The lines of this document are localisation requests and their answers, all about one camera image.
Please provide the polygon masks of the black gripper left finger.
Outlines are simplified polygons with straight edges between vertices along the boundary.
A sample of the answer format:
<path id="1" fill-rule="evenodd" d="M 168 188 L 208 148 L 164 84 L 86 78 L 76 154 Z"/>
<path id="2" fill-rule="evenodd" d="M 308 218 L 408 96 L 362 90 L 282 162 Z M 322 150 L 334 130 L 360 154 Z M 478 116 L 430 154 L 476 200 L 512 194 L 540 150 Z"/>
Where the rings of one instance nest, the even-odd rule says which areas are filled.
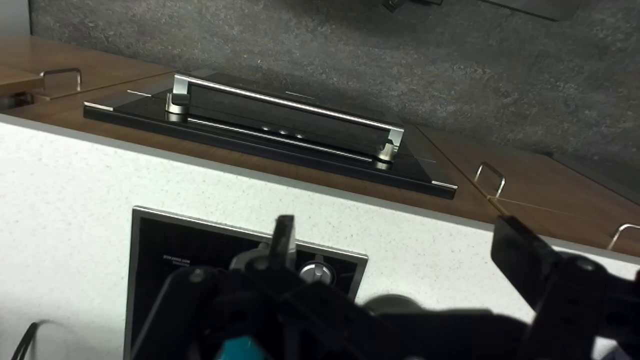
<path id="1" fill-rule="evenodd" d="M 270 256 L 278 258 L 278 260 L 286 260 L 294 252 L 296 252 L 294 216 L 282 214 L 276 218 L 276 226 L 272 232 L 272 244 L 270 244 Z"/>

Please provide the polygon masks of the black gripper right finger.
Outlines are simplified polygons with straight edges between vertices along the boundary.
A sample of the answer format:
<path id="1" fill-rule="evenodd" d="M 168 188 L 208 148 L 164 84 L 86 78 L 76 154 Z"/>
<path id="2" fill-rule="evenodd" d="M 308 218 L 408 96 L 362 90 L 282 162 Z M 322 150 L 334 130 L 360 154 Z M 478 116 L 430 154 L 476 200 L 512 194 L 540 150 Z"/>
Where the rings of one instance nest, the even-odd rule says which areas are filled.
<path id="1" fill-rule="evenodd" d="M 534 312 L 554 310 L 564 258 L 514 216 L 494 222 L 490 258 Z"/>

